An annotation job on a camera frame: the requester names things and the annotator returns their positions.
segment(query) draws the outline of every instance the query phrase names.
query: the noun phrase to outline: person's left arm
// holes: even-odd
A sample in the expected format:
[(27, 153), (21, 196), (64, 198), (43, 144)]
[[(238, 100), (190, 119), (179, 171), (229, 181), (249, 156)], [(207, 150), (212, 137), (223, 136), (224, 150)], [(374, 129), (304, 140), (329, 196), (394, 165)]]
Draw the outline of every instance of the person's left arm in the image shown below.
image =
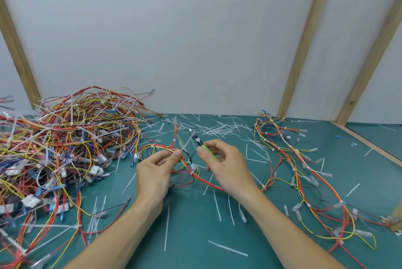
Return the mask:
[(181, 150), (156, 152), (137, 165), (137, 199), (109, 229), (74, 258), (64, 269), (123, 269), (149, 227), (162, 211), (170, 172)]

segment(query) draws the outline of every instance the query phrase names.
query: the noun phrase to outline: wall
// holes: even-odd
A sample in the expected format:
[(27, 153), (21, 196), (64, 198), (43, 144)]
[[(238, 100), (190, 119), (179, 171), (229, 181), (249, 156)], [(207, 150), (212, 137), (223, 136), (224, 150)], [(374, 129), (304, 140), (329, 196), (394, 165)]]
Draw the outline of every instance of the wall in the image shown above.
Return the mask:
[(156, 92), (160, 112), (275, 114), (312, 0), (7, 0), (44, 97)]
[(0, 104), (15, 108), (14, 111), (0, 107), (0, 113), (5, 111), (9, 115), (12, 114), (29, 114), (32, 113), (31, 105), (25, 93), (23, 84), (21, 83), (18, 72), (14, 66), (7, 45), (4, 42), (3, 36), (0, 34), (0, 97), (13, 95), (12, 103)]
[(399, 25), (349, 122), (402, 124), (401, 45)]
[(288, 117), (337, 119), (392, 2), (327, 1)]

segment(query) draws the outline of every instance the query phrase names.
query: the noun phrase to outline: person's right hand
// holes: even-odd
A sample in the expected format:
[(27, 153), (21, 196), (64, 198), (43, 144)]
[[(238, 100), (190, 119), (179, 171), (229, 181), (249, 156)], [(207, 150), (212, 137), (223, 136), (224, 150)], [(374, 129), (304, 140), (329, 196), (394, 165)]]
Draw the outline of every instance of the person's right hand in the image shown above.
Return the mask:
[(212, 154), (219, 155), (218, 158), (202, 146), (197, 148), (197, 153), (207, 164), (207, 170), (212, 170), (225, 192), (241, 204), (247, 202), (254, 194), (261, 193), (250, 174), (243, 154), (236, 147), (219, 139), (206, 141), (204, 144)]

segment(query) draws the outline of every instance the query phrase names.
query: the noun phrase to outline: green table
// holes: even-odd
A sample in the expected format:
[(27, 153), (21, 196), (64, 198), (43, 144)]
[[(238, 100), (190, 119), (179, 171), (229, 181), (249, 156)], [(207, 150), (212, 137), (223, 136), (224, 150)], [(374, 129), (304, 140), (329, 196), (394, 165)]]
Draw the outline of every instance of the green table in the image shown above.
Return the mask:
[(373, 142), (396, 158), (402, 160), (402, 126), (399, 124), (346, 124), (363, 138)]

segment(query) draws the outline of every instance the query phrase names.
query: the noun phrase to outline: green tabletop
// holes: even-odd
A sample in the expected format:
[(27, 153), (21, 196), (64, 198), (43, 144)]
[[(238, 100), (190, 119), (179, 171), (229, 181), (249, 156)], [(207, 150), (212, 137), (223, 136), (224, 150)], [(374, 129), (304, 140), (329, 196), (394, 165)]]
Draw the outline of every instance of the green tabletop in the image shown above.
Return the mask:
[(346, 124), (348, 128), (402, 160), (402, 126), (399, 124)]

